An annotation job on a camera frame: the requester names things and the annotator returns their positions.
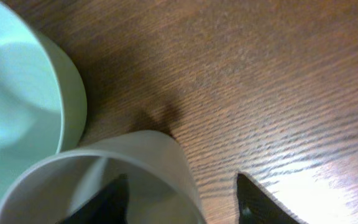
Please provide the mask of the grey cup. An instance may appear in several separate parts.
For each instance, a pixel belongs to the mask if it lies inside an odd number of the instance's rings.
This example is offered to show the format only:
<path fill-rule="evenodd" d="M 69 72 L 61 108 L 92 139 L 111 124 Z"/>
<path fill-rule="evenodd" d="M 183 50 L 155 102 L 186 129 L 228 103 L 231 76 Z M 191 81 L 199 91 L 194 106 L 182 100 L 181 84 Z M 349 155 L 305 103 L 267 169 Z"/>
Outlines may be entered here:
<path fill-rule="evenodd" d="M 126 223 L 204 223 L 200 196 L 179 143 L 137 131 L 50 156 L 27 169 L 0 203 L 0 223 L 88 222 L 113 182 Z"/>

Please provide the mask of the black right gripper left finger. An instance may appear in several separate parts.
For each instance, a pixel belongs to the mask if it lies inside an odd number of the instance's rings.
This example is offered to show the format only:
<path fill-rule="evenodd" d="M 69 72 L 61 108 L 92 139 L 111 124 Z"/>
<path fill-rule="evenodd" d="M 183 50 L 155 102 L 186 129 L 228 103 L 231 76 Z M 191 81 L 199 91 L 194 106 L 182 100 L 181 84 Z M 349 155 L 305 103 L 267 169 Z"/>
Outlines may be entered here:
<path fill-rule="evenodd" d="M 129 180 L 120 174 L 60 224 L 127 224 Z"/>

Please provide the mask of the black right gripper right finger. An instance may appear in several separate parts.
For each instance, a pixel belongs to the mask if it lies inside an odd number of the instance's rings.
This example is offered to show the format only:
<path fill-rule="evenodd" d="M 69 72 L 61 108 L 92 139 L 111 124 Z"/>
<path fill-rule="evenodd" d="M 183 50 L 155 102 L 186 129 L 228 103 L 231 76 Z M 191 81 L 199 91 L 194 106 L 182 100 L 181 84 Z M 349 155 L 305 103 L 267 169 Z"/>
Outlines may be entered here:
<path fill-rule="evenodd" d="M 299 224 L 242 173 L 237 174 L 236 197 L 239 224 Z"/>

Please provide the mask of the mint green cup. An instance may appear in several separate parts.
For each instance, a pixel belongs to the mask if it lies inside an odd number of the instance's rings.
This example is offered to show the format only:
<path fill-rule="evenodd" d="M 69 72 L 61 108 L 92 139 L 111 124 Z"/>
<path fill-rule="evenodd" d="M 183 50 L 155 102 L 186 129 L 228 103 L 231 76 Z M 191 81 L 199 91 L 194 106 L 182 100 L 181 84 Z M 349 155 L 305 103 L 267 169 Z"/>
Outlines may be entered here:
<path fill-rule="evenodd" d="M 32 164 L 78 144 L 86 114 L 71 58 L 0 1 L 0 201 Z"/>

